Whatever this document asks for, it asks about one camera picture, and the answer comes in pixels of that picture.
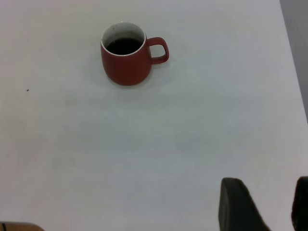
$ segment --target mug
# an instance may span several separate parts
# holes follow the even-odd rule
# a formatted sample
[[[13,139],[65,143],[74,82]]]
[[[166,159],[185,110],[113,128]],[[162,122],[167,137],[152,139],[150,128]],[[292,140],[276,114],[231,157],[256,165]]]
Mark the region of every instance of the mug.
[[[107,50],[110,43],[117,39],[136,39],[142,43],[135,52],[125,55]],[[165,54],[151,57],[150,46],[162,45]],[[101,38],[101,54],[104,70],[109,78],[120,85],[135,85],[147,78],[152,64],[161,64],[168,60],[169,50],[166,42],[159,37],[147,38],[144,31],[133,23],[118,23],[110,26]]]

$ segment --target table surface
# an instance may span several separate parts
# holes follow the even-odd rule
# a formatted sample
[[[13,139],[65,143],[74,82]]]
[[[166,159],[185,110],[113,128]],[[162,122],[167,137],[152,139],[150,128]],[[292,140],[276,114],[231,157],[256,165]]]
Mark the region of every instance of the table surface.
[[[293,230],[308,129],[278,0],[0,4],[1,220],[218,231],[221,179],[237,177],[273,231]],[[120,21],[170,51],[129,88],[101,64]]]

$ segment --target dark liquid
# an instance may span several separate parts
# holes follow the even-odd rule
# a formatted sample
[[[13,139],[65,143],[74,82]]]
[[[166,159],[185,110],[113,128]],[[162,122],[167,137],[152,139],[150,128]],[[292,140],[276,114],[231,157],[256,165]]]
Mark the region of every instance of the dark liquid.
[[[136,39],[120,38],[111,42],[107,50],[113,54],[131,54],[141,47],[142,43]]]

